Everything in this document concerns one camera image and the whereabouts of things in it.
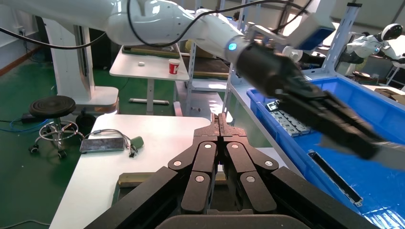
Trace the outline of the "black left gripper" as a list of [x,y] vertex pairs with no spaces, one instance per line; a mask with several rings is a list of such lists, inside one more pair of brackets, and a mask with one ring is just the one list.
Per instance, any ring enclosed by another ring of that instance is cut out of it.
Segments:
[[281,110],[337,145],[363,159],[377,154],[384,139],[335,95],[310,83],[290,58],[252,42],[240,52],[236,68],[261,93],[279,99]]

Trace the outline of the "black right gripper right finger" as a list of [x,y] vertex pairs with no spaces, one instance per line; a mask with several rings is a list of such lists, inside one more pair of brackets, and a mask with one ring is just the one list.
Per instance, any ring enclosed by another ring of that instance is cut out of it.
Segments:
[[250,146],[243,129],[220,115],[221,163],[247,216],[237,226],[254,229],[372,229],[368,220],[287,167]]

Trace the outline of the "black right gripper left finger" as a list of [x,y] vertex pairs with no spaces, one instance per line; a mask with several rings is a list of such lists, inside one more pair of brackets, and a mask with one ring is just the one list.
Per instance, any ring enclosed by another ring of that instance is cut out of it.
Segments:
[[207,210],[217,165],[219,116],[194,131],[192,145],[92,221],[88,229],[155,229],[172,216]]

